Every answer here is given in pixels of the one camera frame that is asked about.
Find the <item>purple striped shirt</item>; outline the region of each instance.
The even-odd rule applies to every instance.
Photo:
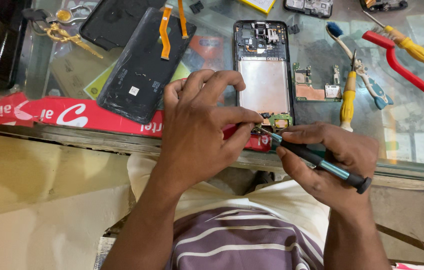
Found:
[[[296,226],[256,209],[221,207],[178,219],[166,270],[322,270],[319,246]]]

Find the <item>glass tabletop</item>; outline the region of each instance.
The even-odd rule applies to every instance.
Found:
[[[98,0],[85,4],[93,8]],[[333,65],[339,66],[343,88],[350,60],[340,46],[325,31],[328,21],[335,21],[344,31],[341,39],[368,68],[368,75],[389,95],[394,105],[379,110],[374,99],[359,78],[354,100],[354,132],[371,136],[380,142],[380,166],[398,166],[424,172],[424,93],[400,76],[387,63],[385,49],[362,39],[362,34],[376,26],[361,12],[359,0],[336,0],[329,20],[285,11],[282,0],[276,0],[268,15],[236,0],[202,0],[204,9],[193,14],[189,5],[195,0],[184,0],[187,21],[197,26],[195,39],[213,40],[221,44],[216,50],[191,46],[185,52],[173,79],[187,77],[190,72],[211,68],[232,70],[233,25],[238,20],[284,21],[298,25],[300,32],[289,34],[290,62],[301,67],[311,66],[313,86],[318,89],[331,82]],[[169,0],[173,15],[178,16],[177,0]],[[71,8],[73,0],[37,0],[35,8],[54,13],[61,7]],[[424,47],[424,1],[408,2],[400,11],[373,14],[384,24],[391,25]],[[71,35],[78,34],[80,23],[63,27]],[[76,99],[95,99],[110,74],[122,49],[107,52],[93,44],[104,56],[99,59],[71,43],[53,43],[47,36],[33,33],[28,27],[22,51],[19,78],[12,91],[24,91],[31,100],[44,96],[66,96]],[[414,60],[403,49],[396,48],[399,62],[424,80],[424,64]],[[219,102],[222,106],[236,106],[236,92],[229,87]],[[293,100],[295,124],[324,121],[339,125],[340,102],[301,102]]]

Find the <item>precision screwdriver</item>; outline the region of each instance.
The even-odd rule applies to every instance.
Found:
[[[346,171],[345,169],[339,168],[334,164],[324,160],[322,157],[314,154],[312,150],[308,149],[305,144],[293,144],[282,140],[280,135],[268,132],[263,128],[259,128],[262,132],[268,134],[274,140],[280,143],[281,146],[289,149],[292,153],[298,155],[300,158],[305,159],[306,161],[314,164],[315,166],[319,166],[324,170],[330,172],[331,174],[341,178],[350,186],[353,186],[357,189],[357,193],[364,193],[367,188],[371,185],[372,179],[370,177],[360,177],[359,175],[355,175]]]
[[[399,46],[401,49],[405,49],[407,53],[412,56],[415,60],[424,63],[424,47],[415,44],[410,37],[405,36],[398,30],[394,29],[393,27],[387,25],[383,25],[379,21],[377,21],[372,15],[369,13],[362,11],[367,15],[372,21],[374,21],[376,24],[378,24],[380,27],[384,29],[384,32],[387,34],[390,34],[392,36],[392,40],[394,43]]]
[[[352,69],[347,76],[346,86],[342,94],[343,101],[340,107],[340,127],[350,132],[354,131],[350,127],[350,122],[354,116],[354,99],[356,98],[356,54],[357,50],[354,50],[350,64]]]

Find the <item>green circuit board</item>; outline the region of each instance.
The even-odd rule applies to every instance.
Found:
[[[325,101],[341,102],[342,92],[340,88],[340,70],[338,65],[332,66],[332,84],[326,84],[323,89],[312,87],[311,66],[301,69],[299,63],[292,65],[292,83],[294,84],[294,97],[296,101]]]

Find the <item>black screwdriver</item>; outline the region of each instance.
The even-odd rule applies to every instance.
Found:
[[[321,156],[316,155],[312,150],[308,149],[305,144],[293,144],[282,140],[280,135],[268,132],[263,128],[259,128],[262,132],[268,134],[270,137],[275,139],[280,143],[281,146],[289,149],[292,153],[298,155],[299,157],[305,159],[306,161],[319,166],[324,170],[330,172],[331,174],[343,179],[349,185],[357,189],[357,193],[364,193],[367,188],[371,185],[372,179],[370,177],[363,178],[359,175],[353,174],[346,171],[345,169],[339,168],[334,164],[324,160]]]

